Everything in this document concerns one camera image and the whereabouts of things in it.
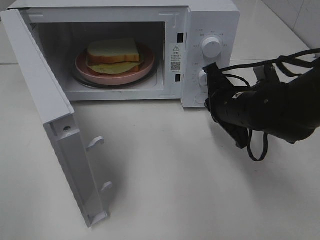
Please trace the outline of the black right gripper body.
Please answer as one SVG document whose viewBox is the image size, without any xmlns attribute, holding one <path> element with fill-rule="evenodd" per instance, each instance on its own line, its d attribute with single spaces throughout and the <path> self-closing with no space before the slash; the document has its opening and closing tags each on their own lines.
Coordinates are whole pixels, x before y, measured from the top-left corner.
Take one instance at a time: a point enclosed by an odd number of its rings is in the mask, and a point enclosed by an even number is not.
<svg viewBox="0 0 320 240">
<path fill-rule="evenodd" d="M 202 68 L 206 73 L 208 98 L 204 106 L 210 112 L 214 122 L 216 122 L 235 141 L 239 149 L 244 149 L 248 145 L 248 129 L 242 126 L 228 123 L 222 120 L 218 112 L 218 100 L 225 90 L 230 90 L 234 85 L 224 76 L 216 63 L 209 64 Z"/>
</svg>

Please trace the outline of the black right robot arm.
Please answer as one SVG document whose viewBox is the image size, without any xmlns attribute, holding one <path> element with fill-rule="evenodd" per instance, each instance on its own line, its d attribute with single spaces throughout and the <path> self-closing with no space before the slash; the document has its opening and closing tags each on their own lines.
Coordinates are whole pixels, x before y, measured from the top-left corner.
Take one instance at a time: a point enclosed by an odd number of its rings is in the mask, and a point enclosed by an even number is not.
<svg viewBox="0 0 320 240">
<path fill-rule="evenodd" d="M 320 126 L 320 60 L 299 57 L 310 50 L 276 59 L 219 68 L 203 67 L 207 75 L 205 106 L 218 123 L 243 149 L 249 131 L 261 131 L 288 143 L 308 138 Z M 254 86 L 234 86 L 224 72 L 253 68 Z"/>
</svg>

